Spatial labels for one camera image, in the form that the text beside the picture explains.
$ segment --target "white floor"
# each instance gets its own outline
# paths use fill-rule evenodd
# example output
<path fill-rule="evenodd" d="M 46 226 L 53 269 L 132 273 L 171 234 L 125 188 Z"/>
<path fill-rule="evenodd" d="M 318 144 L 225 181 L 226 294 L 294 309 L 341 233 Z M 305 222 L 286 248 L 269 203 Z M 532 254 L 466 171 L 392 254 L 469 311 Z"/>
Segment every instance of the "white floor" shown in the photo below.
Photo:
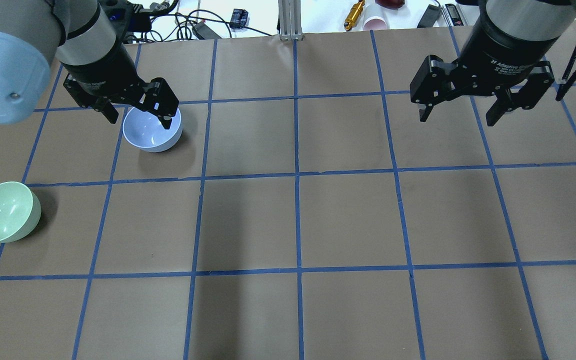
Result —
<path fill-rule="evenodd" d="M 142 4 L 149 7 L 153 0 L 131 0 L 131 3 Z M 343 22 L 355 4 L 356 0 L 302 0 L 301 1 L 301 26 L 304 33 L 338 33 L 343 32 Z M 375 0 L 366 0 L 366 6 L 374 4 Z M 455 4 L 454 0 L 439 0 L 441 5 Z M 416 28 L 428 5 L 436 5 L 434 0 L 408 0 L 398 10 L 384 9 L 386 20 L 390 29 Z M 245 9 L 249 12 L 249 24 L 268 34 L 277 33 L 277 18 L 279 5 L 277 0 L 180 0 L 177 11 L 188 14 L 195 9 L 210 10 L 219 14 L 226 21 L 231 19 L 233 9 Z M 466 25 L 474 25 L 479 17 L 479 9 L 476 6 L 460 6 L 459 11 Z M 208 13 L 199 14 L 202 18 L 216 19 Z M 226 25 L 221 23 L 208 23 L 210 28 L 221 37 L 228 37 Z M 443 16 L 435 23 L 435 27 L 446 27 Z M 164 37 L 173 32 L 175 28 L 172 16 L 163 16 L 153 23 L 156 30 Z M 355 27 L 352 31 L 361 31 L 362 27 Z M 257 37 L 263 36 L 253 30 L 234 30 L 232 37 Z"/>

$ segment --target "light green bowl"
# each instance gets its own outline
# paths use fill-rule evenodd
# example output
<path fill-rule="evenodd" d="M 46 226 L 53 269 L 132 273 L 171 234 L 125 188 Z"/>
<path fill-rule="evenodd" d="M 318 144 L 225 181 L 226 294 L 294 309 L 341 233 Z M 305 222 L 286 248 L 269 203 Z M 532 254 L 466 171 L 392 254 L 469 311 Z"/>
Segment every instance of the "light green bowl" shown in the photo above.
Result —
<path fill-rule="evenodd" d="M 26 185 L 15 181 L 0 184 L 0 243 L 30 234 L 41 214 L 39 199 Z"/>

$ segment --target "white cup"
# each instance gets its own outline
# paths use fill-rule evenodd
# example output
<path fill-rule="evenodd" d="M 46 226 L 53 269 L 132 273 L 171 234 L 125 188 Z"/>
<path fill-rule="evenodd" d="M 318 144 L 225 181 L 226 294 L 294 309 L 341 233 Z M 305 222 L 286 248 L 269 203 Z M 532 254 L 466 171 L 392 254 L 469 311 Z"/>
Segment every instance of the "white cup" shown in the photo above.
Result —
<path fill-rule="evenodd" d="M 363 9 L 364 30 L 386 30 L 388 22 L 384 14 L 384 8 L 377 4 L 370 4 Z"/>

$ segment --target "blue plastic cap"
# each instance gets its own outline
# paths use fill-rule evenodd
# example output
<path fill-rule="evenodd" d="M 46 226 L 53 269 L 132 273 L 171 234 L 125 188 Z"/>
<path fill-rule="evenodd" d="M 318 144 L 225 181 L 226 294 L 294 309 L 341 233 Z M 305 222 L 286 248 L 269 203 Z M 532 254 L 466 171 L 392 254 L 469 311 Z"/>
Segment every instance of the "blue plastic cap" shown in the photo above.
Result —
<path fill-rule="evenodd" d="M 0 32 L 0 124 L 28 118 L 50 81 L 50 66 L 34 46 Z"/>

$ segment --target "metal bracket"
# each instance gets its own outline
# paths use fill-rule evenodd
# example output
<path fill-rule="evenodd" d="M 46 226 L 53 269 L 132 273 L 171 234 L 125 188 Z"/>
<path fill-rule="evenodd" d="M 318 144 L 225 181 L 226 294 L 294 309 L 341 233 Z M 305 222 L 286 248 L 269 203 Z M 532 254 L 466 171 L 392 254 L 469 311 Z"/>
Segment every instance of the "metal bracket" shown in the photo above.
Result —
<path fill-rule="evenodd" d="M 303 38 L 302 0 L 279 0 L 279 39 L 293 41 Z"/>

